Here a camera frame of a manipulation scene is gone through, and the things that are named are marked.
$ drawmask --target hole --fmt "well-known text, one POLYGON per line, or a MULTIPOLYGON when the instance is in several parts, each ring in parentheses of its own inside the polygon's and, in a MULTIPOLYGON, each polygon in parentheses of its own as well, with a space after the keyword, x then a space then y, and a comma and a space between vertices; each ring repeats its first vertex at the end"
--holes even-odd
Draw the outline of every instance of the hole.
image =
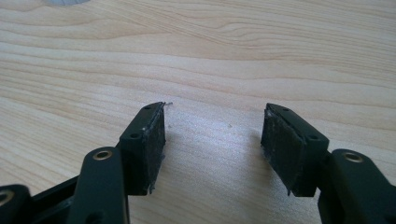
POLYGON ((308 135, 308 137, 312 140, 318 140, 319 138, 315 135, 308 135))
POLYGON ((87 216, 85 219, 86 224, 100 224, 103 221, 104 212, 94 212, 87 216))
POLYGON ((139 138, 140 137, 140 133, 132 133, 131 138, 139 138))
POLYGON ((11 201, 11 199, 13 197, 14 197, 14 191, 9 190, 9 189, 1 190, 0 191, 0 206, 3 206, 4 204, 11 201))
POLYGON ((343 155, 348 161, 363 162, 363 158, 355 153, 345 152, 343 155))
POLYGON ((94 158, 95 160, 97 160, 97 161, 102 161, 102 160, 105 160, 105 159, 107 159, 107 158, 110 158, 111 155, 113 155, 113 153, 112 153, 111 151, 109 151, 109 150, 103 150, 103 151, 97 152, 97 153, 93 156, 93 158, 94 158))

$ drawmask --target table surface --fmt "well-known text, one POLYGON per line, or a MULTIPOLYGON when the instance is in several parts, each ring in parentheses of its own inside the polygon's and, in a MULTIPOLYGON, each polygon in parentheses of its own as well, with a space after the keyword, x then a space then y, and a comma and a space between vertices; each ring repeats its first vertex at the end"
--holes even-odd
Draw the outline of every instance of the table surface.
POLYGON ((165 110, 156 189, 134 223, 320 223, 262 155, 267 103, 294 110, 396 184, 396 2, 0 2, 0 184, 32 194, 165 110))

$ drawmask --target wooden table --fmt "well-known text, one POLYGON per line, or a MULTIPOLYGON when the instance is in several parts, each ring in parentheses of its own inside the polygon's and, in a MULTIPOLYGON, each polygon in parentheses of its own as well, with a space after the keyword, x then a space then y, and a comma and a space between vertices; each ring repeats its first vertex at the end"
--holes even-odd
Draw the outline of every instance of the wooden table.
POLYGON ((262 156, 266 103, 371 157, 396 184, 396 4, 366 1, 0 2, 0 184, 32 194, 115 146, 165 101, 156 189, 134 223, 320 223, 262 156))

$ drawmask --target black plastic part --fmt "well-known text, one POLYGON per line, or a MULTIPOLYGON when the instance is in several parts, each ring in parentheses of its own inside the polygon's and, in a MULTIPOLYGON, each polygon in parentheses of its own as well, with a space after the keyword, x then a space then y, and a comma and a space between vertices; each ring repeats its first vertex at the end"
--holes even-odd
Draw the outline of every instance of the black plastic part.
POLYGON ((66 223, 129 223, 127 203, 119 149, 98 148, 84 159, 66 223))
POLYGON ((327 167, 331 179, 320 185, 332 185, 334 191, 322 189, 318 205, 323 223, 396 223, 396 188, 368 157, 336 149, 327 167), (335 211, 343 212, 335 214, 329 201, 334 207, 339 203, 335 211))
POLYGON ((31 215, 31 203, 29 189, 24 185, 0 187, 0 223, 26 223, 31 215))
POLYGON ((128 195, 147 195, 154 189, 165 145, 163 106, 159 102, 143 107, 117 144, 128 195))
POLYGON ((312 197, 329 139, 290 109, 267 104, 262 129, 265 158, 288 193, 312 197))
POLYGON ((64 181, 51 189, 47 189, 33 197, 33 224, 65 223, 78 176, 64 181))

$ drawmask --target brass ring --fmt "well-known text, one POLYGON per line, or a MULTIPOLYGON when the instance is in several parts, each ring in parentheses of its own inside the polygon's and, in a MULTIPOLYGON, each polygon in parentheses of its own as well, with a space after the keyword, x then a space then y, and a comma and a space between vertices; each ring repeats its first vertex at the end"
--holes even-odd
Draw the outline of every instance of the brass ring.
POLYGON ((363 158, 355 153, 344 152, 343 155, 348 161, 363 162, 363 158))
POLYGON ((93 155, 93 159, 96 161, 103 161, 110 158, 112 155, 113 153, 110 150, 102 150, 93 155))
POLYGON ((14 191, 9 190, 9 189, 1 190, 0 191, 0 206, 3 206, 4 204, 11 201, 11 199, 13 197, 14 197, 14 191))

